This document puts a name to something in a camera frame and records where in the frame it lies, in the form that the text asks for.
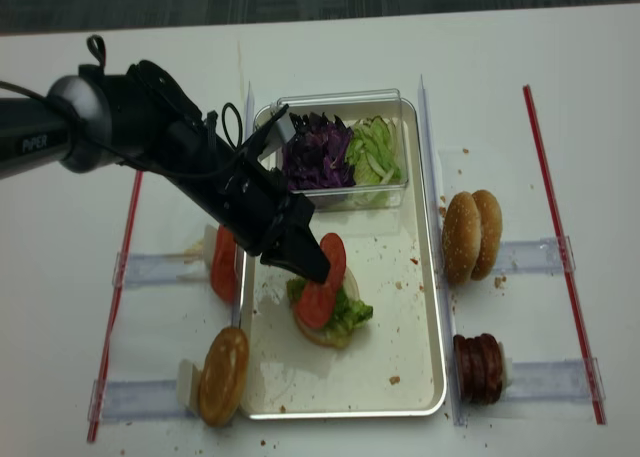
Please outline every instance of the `cable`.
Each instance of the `cable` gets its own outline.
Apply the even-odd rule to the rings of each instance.
[[[227,122],[226,122],[227,109],[231,109],[233,113],[236,114],[236,119],[238,119],[238,143],[237,144],[234,144],[233,142],[231,142],[231,139],[229,138],[229,132],[227,132]],[[240,147],[240,144],[242,144],[242,117],[240,117],[240,112],[238,112],[238,109],[236,108],[236,106],[233,105],[231,102],[227,102],[226,104],[224,104],[224,107],[222,107],[222,130],[224,130],[224,136],[226,137],[227,142],[229,142],[229,145],[231,146],[231,148],[233,150],[237,150],[238,147]]]
[[[53,112],[56,112],[56,113],[60,114],[62,117],[65,118],[65,120],[72,121],[74,124],[82,124],[81,120],[77,119],[74,115],[71,115],[62,106],[57,105],[54,101],[51,101],[51,100],[47,99],[46,97],[38,94],[37,92],[34,92],[34,91],[26,89],[24,87],[20,87],[19,85],[10,84],[9,82],[4,82],[4,81],[1,81],[1,80],[0,80],[0,89],[8,90],[9,92],[14,92],[16,94],[24,95],[25,97],[29,97],[31,99],[37,100],[38,102],[40,102],[42,105],[44,105],[48,109],[52,110]],[[231,107],[231,109],[234,111],[234,113],[238,117],[238,123],[240,124],[240,136],[241,136],[242,135],[242,122],[240,121],[240,114],[238,113],[238,109],[236,109],[235,106],[233,104],[231,104],[231,103],[225,104],[225,107],[223,108],[223,111],[222,111],[223,126],[224,126],[224,109],[227,106]],[[230,166],[230,164],[228,164],[228,165],[226,165],[225,167],[223,167],[221,169],[215,170],[213,172],[207,172],[206,174],[185,174],[185,173],[182,173],[182,172],[172,172],[170,170],[166,170],[166,169],[162,169],[162,168],[160,168],[160,169],[152,169],[151,167],[149,167],[144,162],[139,161],[137,159],[134,159],[133,157],[128,156],[124,152],[120,152],[119,150],[114,149],[110,145],[103,144],[102,142],[98,142],[97,140],[89,139],[89,138],[86,138],[86,137],[84,139],[82,139],[82,141],[83,142],[88,142],[88,143],[90,143],[92,145],[95,145],[98,148],[101,148],[102,150],[105,150],[105,151],[107,151],[107,152],[109,152],[109,153],[111,153],[111,154],[113,154],[113,155],[115,155],[117,157],[120,157],[123,160],[123,162],[125,162],[130,167],[133,167],[136,170],[142,170],[142,171],[146,171],[146,172],[151,172],[152,174],[161,175],[161,176],[169,178],[169,179],[182,179],[182,180],[205,180],[205,179],[211,179],[211,178],[217,177],[218,175],[220,175],[223,172],[227,171],[227,169]]]

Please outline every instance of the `shredded red cabbage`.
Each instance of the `shredded red cabbage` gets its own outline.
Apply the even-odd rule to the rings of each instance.
[[[340,117],[335,123],[322,114],[289,114],[296,135],[283,149],[282,172],[289,190],[352,187],[354,167],[345,160],[353,137]]]

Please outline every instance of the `aluminum tray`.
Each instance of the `aluminum tray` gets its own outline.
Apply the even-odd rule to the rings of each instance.
[[[353,115],[356,108],[363,111],[362,103],[333,108],[347,125],[362,117],[386,117],[384,104],[372,105],[371,115],[366,106],[364,115]],[[317,213],[311,222],[317,238],[330,231],[343,238],[360,296],[374,307],[373,319],[356,332],[349,347],[327,349],[305,339],[284,295],[291,274],[242,257],[236,318],[251,342],[241,403],[248,417],[424,416],[442,405],[446,380],[420,140],[416,111],[406,100],[402,115],[409,158],[402,204],[395,209]],[[256,123],[267,118],[265,108]],[[400,382],[392,385],[394,376]]]

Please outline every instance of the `clear plastic container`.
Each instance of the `clear plastic container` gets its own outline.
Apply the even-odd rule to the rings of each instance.
[[[325,94],[306,97],[284,97],[275,106],[265,107],[256,115],[254,124],[260,126],[271,116],[273,108],[288,104],[289,111],[304,115],[314,112],[325,113],[329,119],[335,115],[347,126],[358,120],[382,117],[387,124],[392,123],[396,129],[395,158],[400,168],[401,177],[393,183],[385,185],[356,185],[354,187],[338,187],[333,189],[315,189],[303,192],[315,204],[316,210],[357,210],[398,207],[402,203],[407,183],[406,155],[406,123],[402,116],[400,92],[396,89],[368,92],[352,92],[344,94]],[[266,168],[282,167],[282,151],[279,150],[263,161]]]

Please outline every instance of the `red tomato slice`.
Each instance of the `red tomato slice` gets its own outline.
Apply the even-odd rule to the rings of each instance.
[[[236,243],[231,231],[218,227],[216,251],[211,263],[211,288],[224,302],[233,303],[236,295]]]
[[[311,329],[321,329],[329,322],[335,305],[336,293],[328,282],[307,282],[293,310],[304,325]]]
[[[327,234],[320,241],[320,248],[331,264],[327,283],[331,286],[333,292],[338,292],[344,280],[344,273],[347,270],[347,254],[344,251],[342,239],[338,234]]]

